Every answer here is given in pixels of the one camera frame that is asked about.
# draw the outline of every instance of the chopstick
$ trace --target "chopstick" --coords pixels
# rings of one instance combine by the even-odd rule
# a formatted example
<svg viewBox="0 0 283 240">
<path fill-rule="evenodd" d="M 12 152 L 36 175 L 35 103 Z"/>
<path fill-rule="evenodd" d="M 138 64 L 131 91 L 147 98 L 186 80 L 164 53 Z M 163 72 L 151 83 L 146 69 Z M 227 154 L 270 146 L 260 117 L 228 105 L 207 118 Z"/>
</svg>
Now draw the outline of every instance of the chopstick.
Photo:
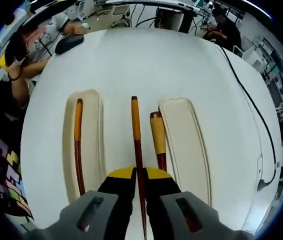
<svg viewBox="0 0 283 240">
<path fill-rule="evenodd" d="M 74 123 L 74 147 L 75 147 L 75 166 L 79 194 L 85 194 L 84 177 L 82 170 L 82 151 L 81 151 L 81 138 L 82 138 L 82 117 L 83 117 L 83 100 L 78 99 L 75 109 L 75 123 Z"/>
<path fill-rule="evenodd" d="M 144 239 L 146 236 L 146 206 L 145 206 L 145 189 L 143 180 L 143 157 L 142 157 L 142 143 L 141 143 L 141 126 L 140 113 L 138 107 L 138 99 L 136 96 L 131 97 L 131 120 L 132 120 L 132 134 L 135 148 L 135 158 L 137 167 L 137 180 L 139 189 L 139 201 L 142 219 L 142 228 Z"/>
<path fill-rule="evenodd" d="M 160 111 L 155 111 L 150 114 L 150 127 L 158 168 L 167 172 L 165 127 Z"/>
</svg>

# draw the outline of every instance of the black shirt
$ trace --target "black shirt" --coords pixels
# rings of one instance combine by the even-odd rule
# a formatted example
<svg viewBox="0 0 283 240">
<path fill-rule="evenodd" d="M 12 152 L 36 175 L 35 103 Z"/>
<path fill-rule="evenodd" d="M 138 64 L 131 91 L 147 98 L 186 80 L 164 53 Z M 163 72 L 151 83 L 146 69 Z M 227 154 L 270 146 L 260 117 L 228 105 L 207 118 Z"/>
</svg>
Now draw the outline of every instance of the black shirt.
<svg viewBox="0 0 283 240">
<path fill-rule="evenodd" d="M 232 45 L 236 45 L 240 49 L 242 48 L 241 33 L 232 20 L 226 17 L 226 21 L 224 23 L 218 23 L 217 28 L 227 37 L 227 40 Z"/>
</svg>

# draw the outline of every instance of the office desk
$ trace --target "office desk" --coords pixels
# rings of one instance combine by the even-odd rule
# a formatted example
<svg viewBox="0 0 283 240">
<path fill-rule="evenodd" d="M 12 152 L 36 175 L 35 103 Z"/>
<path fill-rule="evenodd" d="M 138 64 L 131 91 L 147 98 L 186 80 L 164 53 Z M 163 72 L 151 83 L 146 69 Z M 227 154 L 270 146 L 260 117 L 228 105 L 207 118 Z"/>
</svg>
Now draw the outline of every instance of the office desk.
<svg viewBox="0 0 283 240">
<path fill-rule="evenodd" d="M 227 54 L 263 114 L 280 160 L 280 128 L 269 91 L 257 71 L 229 51 Z M 256 193 L 261 150 L 263 178 L 268 181 L 273 175 L 270 140 L 229 64 L 211 42 L 155 28 L 93 32 L 84 36 L 81 45 L 63 55 L 53 55 L 40 78 L 21 138 L 23 183 L 38 227 L 54 223 L 68 205 L 62 163 L 65 106 L 71 93 L 87 89 L 98 91 L 104 102 L 107 173 L 135 165 L 131 96 L 139 99 L 142 153 L 144 165 L 150 167 L 157 166 L 150 113 L 158 109 L 159 100 L 189 98 L 206 144 L 212 206 L 219 212 L 219 219 L 232 229 L 242 229 L 254 203 L 257 213 L 252 221 L 257 226 L 261 223 L 276 193 L 280 171 L 270 186 Z M 196 176 L 189 175 L 189 181 L 195 180 Z M 133 204 L 127 239 L 143 239 L 138 196 Z M 147 232 L 151 238 L 149 224 Z"/>
</svg>

